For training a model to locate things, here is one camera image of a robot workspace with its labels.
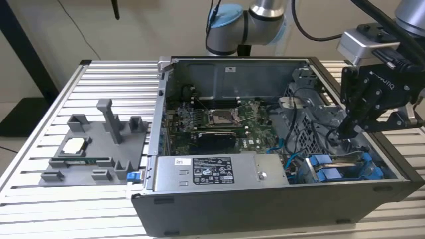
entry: aluminum extrusion table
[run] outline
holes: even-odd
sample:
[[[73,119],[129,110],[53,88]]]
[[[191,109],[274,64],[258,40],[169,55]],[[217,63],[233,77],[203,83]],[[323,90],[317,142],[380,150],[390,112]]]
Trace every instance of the aluminum extrusion table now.
[[[336,80],[342,61],[322,62]],[[125,185],[38,187],[41,171],[67,131],[71,114],[102,120],[98,98],[113,99],[121,120],[151,121],[158,80],[154,61],[91,61],[79,65],[22,149],[0,178],[0,239],[147,239]],[[423,128],[384,132],[407,162],[425,178]],[[145,150],[149,147],[146,138]],[[380,205],[351,225],[201,235],[185,238],[390,239],[425,238],[425,187],[396,203]]]

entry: blue tab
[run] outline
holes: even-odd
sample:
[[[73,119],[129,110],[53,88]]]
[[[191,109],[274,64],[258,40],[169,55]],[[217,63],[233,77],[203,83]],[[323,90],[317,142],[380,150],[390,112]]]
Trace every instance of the blue tab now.
[[[141,174],[138,172],[131,172],[126,174],[126,182],[138,183],[141,181]]]
[[[215,19],[211,23],[211,28],[222,27],[234,22],[242,14],[242,7],[238,4],[222,4],[219,5]]]

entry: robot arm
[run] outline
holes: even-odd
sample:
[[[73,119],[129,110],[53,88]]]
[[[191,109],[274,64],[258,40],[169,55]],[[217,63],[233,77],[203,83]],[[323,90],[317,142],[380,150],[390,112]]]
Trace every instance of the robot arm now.
[[[227,56],[241,45],[266,45],[283,30],[282,0],[255,0],[247,11],[237,4],[210,10],[205,47],[210,55]]]
[[[414,111],[425,87],[425,1],[403,0],[395,23],[366,1],[351,0],[378,23],[363,24],[342,34],[338,51],[356,67],[342,70],[340,103],[346,117],[336,129],[340,139],[360,131],[416,128]],[[386,110],[384,122],[376,121]]]

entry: screw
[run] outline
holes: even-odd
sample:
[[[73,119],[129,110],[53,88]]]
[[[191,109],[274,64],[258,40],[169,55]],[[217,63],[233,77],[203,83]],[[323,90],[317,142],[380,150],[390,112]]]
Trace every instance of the screw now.
[[[387,66],[390,69],[394,69],[394,68],[395,68],[395,65],[394,65],[391,62],[387,62],[387,63],[386,63],[386,66]]]

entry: black cable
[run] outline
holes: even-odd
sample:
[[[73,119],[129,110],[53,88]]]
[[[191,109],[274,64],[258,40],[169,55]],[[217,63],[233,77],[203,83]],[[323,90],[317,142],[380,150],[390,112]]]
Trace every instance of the black cable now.
[[[277,108],[279,108],[279,104],[274,103],[274,104],[270,104],[267,107],[265,107],[265,111],[269,112]]]
[[[295,10],[294,10],[294,0],[291,0],[291,2],[290,2],[290,11],[291,11],[291,17],[293,17],[294,25],[297,26],[297,29],[298,29],[298,31],[301,32],[301,34],[302,34],[309,40],[323,42],[323,41],[331,41],[331,40],[334,40],[334,39],[340,38],[342,34],[338,34],[338,35],[334,35],[334,36],[328,36],[328,37],[323,37],[323,38],[310,36],[310,35],[306,33],[306,31],[302,29],[301,25],[299,25],[298,18],[297,18],[297,14],[295,14]]]
[[[185,90],[185,87],[193,87],[191,84],[183,84],[179,88],[179,100],[183,101],[183,90]]]
[[[294,95],[294,93],[297,93],[298,90],[311,90],[311,91],[317,92],[317,90],[315,90],[314,88],[311,88],[311,87],[299,87],[299,88],[297,88],[297,89],[294,90],[294,92],[293,92],[291,94]]]
[[[298,152],[297,152],[298,139],[299,139],[299,136],[301,136],[302,132],[306,131],[306,130],[309,130],[309,128],[303,128],[303,129],[299,131],[298,135],[297,135],[297,138],[295,138],[295,141],[294,141],[294,147],[293,147],[293,151],[294,151],[293,154],[298,153]]]
[[[326,133],[326,136],[325,136],[325,146],[326,146],[326,149],[328,149],[328,137],[330,137],[330,134],[334,132],[335,130],[331,129],[328,130],[328,132]]]
[[[408,54],[425,67],[425,51],[404,30],[367,0],[351,0],[351,3],[376,21],[383,30],[395,37]]]
[[[213,6],[213,0],[211,0],[211,4],[210,4],[210,10],[207,12],[207,18],[206,18],[206,36],[205,36],[205,48],[206,46],[206,41],[207,41],[207,36],[210,34],[210,30],[211,30],[211,24],[214,22],[214,18],[217,17],[217,13],[218,13],[218,9],[219,9],[219,4],[221,4],[221,0],[218,0],[217,5],[214,6],[213,12],[211,12],[211,6]]]
[[[211,9],[213,9],[213,0],[211,0],[211,4],[210,4],[210,9],[207,11],[207,14],[206,14],[206,26],[205,26],[205,34],[207,35],[207,28],[209,28],[209,22],[210,22],[210,12],[211,12]]]
[[[9,149],[9,148],[3,148],[2,146],[0,146],[1,149],[10,151],[11,153],[17,153],[14,150]]]
[[[290,134],[291,134],[291,131],[293,131],[293,128],[294,128],[294,123],[295,123],[295,120],[297,120],[297,104],[294,103],[293,95],[291,95],[291,102],[293,102],[291,122],[290,122],[289,132],[287,132],[287,135],[286,135],[286,138],[285,138],[285,141],[283,141],[285,150],[286,150],[286,152],[290,155],[293,155],[293,152],[287,148],[287,142],[289,142]]]
[[[322,148],[322,150],[323,150],[326,153],[328,153],[328,155],[332,155],[332,152],[331,152],[328,149],[326,149],[326,147],[323,146],[323,144],[322,144],[322,142],[321,142],[321,140],[319,140],[319,138],[318,138],[318,134],[317,134],[317,130],[315,130],[315,127],[314,127],[314,123],[315,123],[315,122],[311,121],[311,122],[310,122],[310,125],[311,125],[311,131],[313,131],[313,135],[314,135],[317,144],[318,144],[318,146]]]
[[[336,128],[335,126],[332,126],[332,125],[330,125],[330,124],[327,124],[327,123],[322,123],[322,122],[315,121],[315,120],[311,120],[311,122],[313,122],[314,124],[319,124],[321,126],[325,126],[327,129],[328,129],[328,128],[330,128],[330,129],[335,129],[335,128]]]
[[[71,23],[73,23],[73,25],[75,26],[75,28],[77,28],[77,30],[78,30],[78,32],[79,32],[79,34],[81,34],[81,37],[82,37],[82,40],[83,40],[85,44],[86,44],[87,47],[91,49],[91,51],[93,51],[94,55],[97,56],[98,60],[101,60],[101,59],[99,59],[99,56],[98,56],[98,54],[97,54],[97,52],[95,52],[94,49],[93,49],[93,47],[91,47],[90,44],[86,42],[85,36],[83,36],[83,34],[82,34],[82,31],[81,31],[81,29],[78,28],[77,23],[75,23],[74,20],[71,19],[71,17],[70,17],[70,15],[69,15],[69,13],[67,13],[67,11],[66,11],[63,5],[61,4],[59,0],[57,0],[57,3],[59,4],[61,9],[63,10],[65,14],[67,15],[67,17],[69,17],[69,19],[70,19],[70,21],[71,21]]]

